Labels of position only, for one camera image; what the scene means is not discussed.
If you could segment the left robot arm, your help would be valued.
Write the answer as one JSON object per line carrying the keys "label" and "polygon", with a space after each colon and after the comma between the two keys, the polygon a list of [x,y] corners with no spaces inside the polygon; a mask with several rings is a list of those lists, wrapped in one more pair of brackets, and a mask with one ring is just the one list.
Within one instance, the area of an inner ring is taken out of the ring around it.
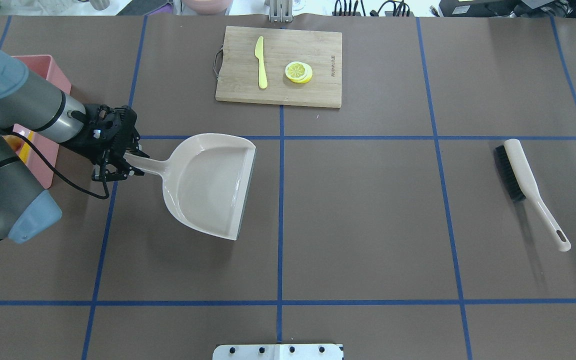
{"label": "left robot arm", "polygon": [[95,169],[91,176],[101,182],[109,198],[108,182],[144,175],[126,160],[127,154],[146,158],[138,143],[137,113],[124,105],[82,104],[20,59],[0,50],[0,241],[25,243],[62,218],[62,210],[18,153],[6,141],[22,141],[46,161],[36,145],[14,132],[20,125],[88,159]]}

